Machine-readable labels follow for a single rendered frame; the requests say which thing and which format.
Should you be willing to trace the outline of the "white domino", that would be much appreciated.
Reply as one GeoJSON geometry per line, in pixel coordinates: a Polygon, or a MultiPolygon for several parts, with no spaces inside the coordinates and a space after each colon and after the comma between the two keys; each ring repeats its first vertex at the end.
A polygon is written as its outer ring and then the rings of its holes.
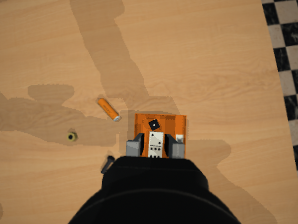
{"type": "Polygon", "coordinates": [[[148,157],[162,158],[164,132],[150,131],[148,157]]]}

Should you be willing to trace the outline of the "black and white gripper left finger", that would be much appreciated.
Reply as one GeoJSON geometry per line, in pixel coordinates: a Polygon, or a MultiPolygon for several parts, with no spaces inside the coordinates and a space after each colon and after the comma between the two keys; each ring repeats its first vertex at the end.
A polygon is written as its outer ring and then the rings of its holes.
{"type": "Polygon", "coordinates": [[[139,133],[133,140],[126,142],[126,156],[142,156],[144,150],[144,135],[139,133]]]}

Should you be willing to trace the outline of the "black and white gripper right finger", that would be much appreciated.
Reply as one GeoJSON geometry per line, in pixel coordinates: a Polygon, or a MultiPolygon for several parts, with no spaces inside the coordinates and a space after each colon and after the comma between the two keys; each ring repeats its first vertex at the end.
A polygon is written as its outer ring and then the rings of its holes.
{"type": "Polygon", "coordinates": [[[164,150],[167,157],[184,159],[184,147],[183,142],[177,142],[170,134],[165,134],[164,150]]]}

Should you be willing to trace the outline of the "orange battery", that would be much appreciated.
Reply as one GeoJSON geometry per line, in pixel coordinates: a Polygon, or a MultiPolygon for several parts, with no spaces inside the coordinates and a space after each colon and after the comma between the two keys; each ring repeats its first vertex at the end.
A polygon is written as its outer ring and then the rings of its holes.
{"type": "Polygon", "coordinates": [[[98,101],[98,104],[111,117],[113,121],[117,121],[120,118],[120,116],[115,112],[115,110],[107,103],[107,101],[104,98],[101,98],[98,101]]]}

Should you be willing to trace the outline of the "orange rack of three bins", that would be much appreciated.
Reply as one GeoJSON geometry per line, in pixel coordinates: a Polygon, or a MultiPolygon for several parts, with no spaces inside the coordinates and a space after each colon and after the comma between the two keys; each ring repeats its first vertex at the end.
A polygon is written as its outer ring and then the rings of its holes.
{"type": "Polygon", "coordinates": [[[162,158],[169,158],[166,156],[164,150],[165,134],[170,134],[177,142],[183,142],[186,150],[186,116],[187,115],[167,115],[167,114],[140,114],[135,113],[134,123],[134,138],[139,133],[144,135],[144,150],[142,156],[148,157],[150,125],[149,122],[157,119],[160,128],[153,130],[155,132],[164,132],[163,134],[163,148],[162,158]]]}

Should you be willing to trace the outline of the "dark grey bolt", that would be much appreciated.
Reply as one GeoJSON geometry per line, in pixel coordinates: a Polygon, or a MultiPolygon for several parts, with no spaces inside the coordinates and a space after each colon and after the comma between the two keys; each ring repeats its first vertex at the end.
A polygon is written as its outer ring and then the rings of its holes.
{"type": "Polygon", "coordinates": [[[108,161],[106,162],[105,166],[101,170],[101,174],[104,174],[106,172],[106,170],[108,169],[108,167],[110,166],[110,164],[115,161],[115,157],[113,157],[112,155],[111,156],[108,156],[107,160],[108,161]]]}

